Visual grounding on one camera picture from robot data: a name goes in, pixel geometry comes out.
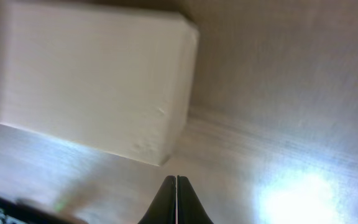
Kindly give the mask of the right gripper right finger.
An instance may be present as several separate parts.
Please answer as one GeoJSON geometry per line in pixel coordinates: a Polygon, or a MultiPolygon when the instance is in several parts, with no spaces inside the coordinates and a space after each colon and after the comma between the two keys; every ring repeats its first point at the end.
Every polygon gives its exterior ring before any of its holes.
{"type": "Polygon", "coordinates": [[[178,224],[213,224],[189,179],[177,176],[178,224]]]}

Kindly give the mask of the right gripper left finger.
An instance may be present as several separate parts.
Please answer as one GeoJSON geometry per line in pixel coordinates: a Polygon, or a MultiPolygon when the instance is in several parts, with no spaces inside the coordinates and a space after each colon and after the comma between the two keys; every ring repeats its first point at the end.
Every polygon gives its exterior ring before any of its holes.
{"type": "Polygon", "coordinates": [[[168,175],[139,224],[176,224],[176,177],[168,175]]]}

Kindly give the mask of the brown cardboard box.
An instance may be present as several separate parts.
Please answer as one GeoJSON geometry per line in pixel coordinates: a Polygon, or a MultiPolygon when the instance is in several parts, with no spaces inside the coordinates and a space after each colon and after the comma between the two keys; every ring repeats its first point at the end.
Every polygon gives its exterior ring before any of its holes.
{"type": "Polygon", "coordinates": [[[186,124],[199,36],[174,12],[6,1],[0,124],[160,166],[186,124]]]}

